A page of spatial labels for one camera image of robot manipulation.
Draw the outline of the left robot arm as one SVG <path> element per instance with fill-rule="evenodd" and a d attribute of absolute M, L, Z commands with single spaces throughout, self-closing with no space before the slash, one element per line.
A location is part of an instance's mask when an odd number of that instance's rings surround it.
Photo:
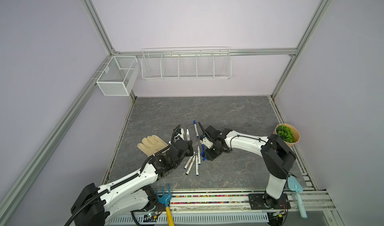
<path fill-rule="evenodd" d="M 85 186 L 65 224 L 103 226 L 128 212 L 154 209 L 159 201 L 151 184 L 169 175 L 184 158 L 194 154 L 193 141 L 184 140 L 180 130 L 174 129 L 169 143 L 156 135 L 143 138 L 138 144 L 147 155 L 142 166 L 114 182 L 98 187 L 94 183 Z"/>

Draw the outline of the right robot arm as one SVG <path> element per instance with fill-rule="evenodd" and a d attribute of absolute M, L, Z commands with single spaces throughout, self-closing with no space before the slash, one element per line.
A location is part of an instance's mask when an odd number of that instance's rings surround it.
<path fill-rule="evenodd" d="M 213 161 L 223 153 L 231 153 L 233 149 L 244 150 L 263 158 L 270 173 L 268 185 L 263 194 L 249 196 L 251 209 L 291 208 L 284 189 L 297 155 L 280 136 L 272 134 L 269 137 L 257 137 L 231 129 L 219 131 L 209 126 L 203 130 L 200 142 L 205 146 L 204 157 L 208 161 Z"/>

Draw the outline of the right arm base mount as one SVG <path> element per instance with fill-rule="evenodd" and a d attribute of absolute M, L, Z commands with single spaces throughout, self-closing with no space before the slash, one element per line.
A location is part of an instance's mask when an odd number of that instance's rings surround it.
<path fill-rule="evenodd" d="M 291 205 L 286 193 L 279 199 L 269 196 L 266 192 L 249 194 L 249 203 L 252 210 L 289 210 Z"/>

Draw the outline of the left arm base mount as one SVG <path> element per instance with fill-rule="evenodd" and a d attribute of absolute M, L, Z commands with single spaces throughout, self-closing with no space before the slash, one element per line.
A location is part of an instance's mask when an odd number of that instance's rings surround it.
<path fill-rule="evenodd" d="M 148 202 L 142 209 L 133 210 L 133 212 L 156 212 L 161 214 L 165 206 L 158 201 L 158 196 L 155 193 L 148 194 Z"/>

